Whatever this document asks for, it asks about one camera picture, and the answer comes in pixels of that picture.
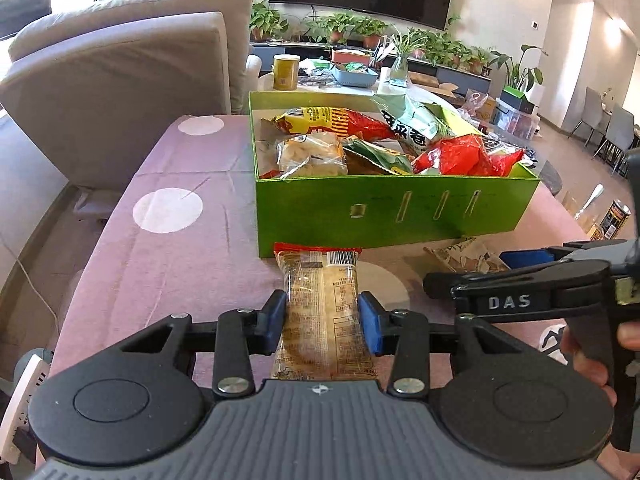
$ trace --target blue basket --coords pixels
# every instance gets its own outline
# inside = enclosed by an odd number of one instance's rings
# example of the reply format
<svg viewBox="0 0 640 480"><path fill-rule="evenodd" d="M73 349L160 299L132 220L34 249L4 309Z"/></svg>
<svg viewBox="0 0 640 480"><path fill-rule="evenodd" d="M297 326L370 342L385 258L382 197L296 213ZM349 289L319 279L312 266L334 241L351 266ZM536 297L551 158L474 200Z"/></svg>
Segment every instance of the blue basket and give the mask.
<svg viewBox="0 0 640 480"><path fill-rule="evenodd" d="M367 68L367 73L347 72L346 70L339 70L333 65L331 67L331 74L335 80L342 86L357 86L359 88L370 88L378 80L378 74L372 69Z"/></svg>

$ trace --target tv stand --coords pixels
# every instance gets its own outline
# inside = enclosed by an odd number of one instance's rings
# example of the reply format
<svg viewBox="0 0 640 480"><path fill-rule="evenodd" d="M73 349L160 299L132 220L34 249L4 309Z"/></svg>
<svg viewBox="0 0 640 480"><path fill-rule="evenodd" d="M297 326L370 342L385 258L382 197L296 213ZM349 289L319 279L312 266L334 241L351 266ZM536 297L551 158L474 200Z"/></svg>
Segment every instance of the tv stand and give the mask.
<svg viewBox="0 0 640 480"><path fill-rule="evenodd" d="M337 48L349 48L351 50L364 50L362 47L351 45L336 45L328 43L304 43L293 41L267 41L264 43L252 42L254 54L262 60L260 75L268 74L273 66L273 56L278 54L293 54L300 59L331 59L331 52ZM396 56L387 56L383 66L391 67ZM464 72L448 66L436 65L420 59L409 58L409 70L421 74L432 75L438 78L440 83L453 83L458 86L455 93L465 96L467 90L475 90L489 93L491 80L487 77Z"/></svg>

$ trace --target glass vase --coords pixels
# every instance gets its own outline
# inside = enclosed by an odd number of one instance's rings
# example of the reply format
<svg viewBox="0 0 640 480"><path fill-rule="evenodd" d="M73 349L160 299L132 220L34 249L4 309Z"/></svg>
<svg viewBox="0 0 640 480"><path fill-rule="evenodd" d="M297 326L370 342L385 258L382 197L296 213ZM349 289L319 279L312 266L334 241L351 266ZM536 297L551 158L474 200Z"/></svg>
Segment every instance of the glass vase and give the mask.
<svg viewBox="0 0 640 480"><path fill-rule="evenodd" d="M409 64L407 63L409 55L400 54L396 57L394 65L391 67L391 76L389 84L407 88L409 86Z"/></svg>

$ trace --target yellow can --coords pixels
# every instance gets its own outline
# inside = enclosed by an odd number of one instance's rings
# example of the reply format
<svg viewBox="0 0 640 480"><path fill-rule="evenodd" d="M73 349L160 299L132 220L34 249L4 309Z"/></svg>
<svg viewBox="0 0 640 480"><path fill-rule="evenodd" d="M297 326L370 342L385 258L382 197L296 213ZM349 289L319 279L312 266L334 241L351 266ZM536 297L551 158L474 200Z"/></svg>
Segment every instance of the yellow can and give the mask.
<svg viewBox="0 0 640 480"><path fill-rule="evenodd" d="M273 89L293 91L298 88L300 56L278 54L273 56Z"/></svg>

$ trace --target white cable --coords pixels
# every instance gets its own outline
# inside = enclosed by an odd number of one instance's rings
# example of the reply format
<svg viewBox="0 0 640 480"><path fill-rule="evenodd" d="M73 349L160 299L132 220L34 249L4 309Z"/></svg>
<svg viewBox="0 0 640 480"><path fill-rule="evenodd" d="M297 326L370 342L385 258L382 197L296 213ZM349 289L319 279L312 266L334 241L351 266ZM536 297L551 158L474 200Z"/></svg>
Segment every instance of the white cable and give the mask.
<svg viewBox="0 0 640 480"><path fill-rule="evenodd" d="M53 311L53 309L49 306L49 303L47 303L47 301L38 292L38 289L35 287L35 285L33 285L33 282L31 281L31 278L29 277L29 273L27 272L27 269L24 268L24 265L20 261L20 258L18 258L18 256L16 256L16 254L11 250L11 247L9 247L9 245L7 245L6 241L4 240L4 236L2 236L2 232L0 232L0 242L2 242L2 245L4 245L4 248L7 251L9 251L11 256L14 257L15 262L20 266L20 268L22 269L22 272L24 272L24 277L27 278L27 282L29 283L31 289L35 292L36 296L38 296L40 298L40 301L42 301L42 303L44 303L44 306L47 307L47 310L53 316L53 320L54 320L53 328L56 331L56 336L60 336L60 327L59 327L58 315Z"/></svg>

